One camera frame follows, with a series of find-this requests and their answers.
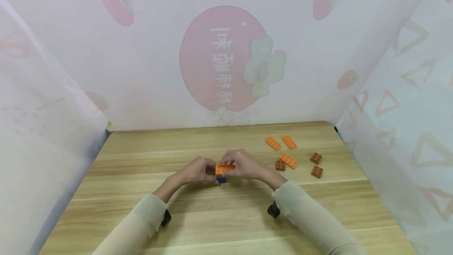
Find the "cartoon rabbit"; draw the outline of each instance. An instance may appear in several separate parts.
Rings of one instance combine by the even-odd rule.
[[[222,106],[217,111],[207,111],[208,118],[204,120],[205,124],[211,126],[238,126],[250,124],[250,120],[244,116],[259,115],[259,109],[245,109],[243,111],[227,111],[226,107]]]

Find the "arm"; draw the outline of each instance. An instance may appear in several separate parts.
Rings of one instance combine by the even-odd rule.
[[[220,163],[235,161],[236,168],[223,174],[258,179],[274,190],[282,214],[327,255],[365,255],[363,247],[329,211],[300,186],[263,165],[245,150],[227,151]]]
[[[92,255],[132,255],[159,230],[171,196],[187,183],[218,181],[207,173],[215,172],[215,162],[197,157],[183,169],[169,176],[155,192],[149,193],[102,241]]]

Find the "white backdrop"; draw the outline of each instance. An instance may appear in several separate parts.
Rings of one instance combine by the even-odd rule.
[[[337,124],[419,254],[451,254],[453,0],[422,0]]]
[[[0,254],[38,254],[107,120],[5,0],[0,46]]]
[[[420,0],[8,1],[131,130],[336,123]]]

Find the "hand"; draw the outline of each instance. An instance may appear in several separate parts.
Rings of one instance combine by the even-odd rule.
[[[280,173],[251,156],[244,149],[230,150],[220,160],[219,164],[235,162],[235,169],[223,173],[223,177],[242,177],[258,179],[270,186],[273,190],[278,189],[286,181]]]
[[[182,184],[187,183],[212,183],[218,185],[219,182],[214,176],[215,162],[205,157],[196,157],[180,171],[175,173],[175,177],[179,178]]]
[[[215,174],[215,162],[204,157],[196,157],[180,171],[167,177],[164,183],[153,194],[165,203],[168,203],[171,196],[184,184],[212,183],[218,185],[219,182],[217,179],[208,174]]]
[[[263,165],[244,149],[227,151],[219,164],[229,162],[235,162],[236,168],[224,172],[223,177],[234,176],[261,180],[264,172],[268,169],[267,166]]]

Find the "person's right hand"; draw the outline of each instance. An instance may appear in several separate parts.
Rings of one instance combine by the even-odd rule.
[[[235,162],[236,168],[223,173],[223,177],[242,177],[262,180],[266,170],[269,168],[259,160],[252,157],[244,149],[227,151],[219,164]]]
[[[244,149],[230,150],[220,160],[219,164],[235,162],[235,169],[223,173],[223,177],[253,178],[268,184],[273,190],[278,189],[286,181],[280,173],[269,166],[263,165]]]

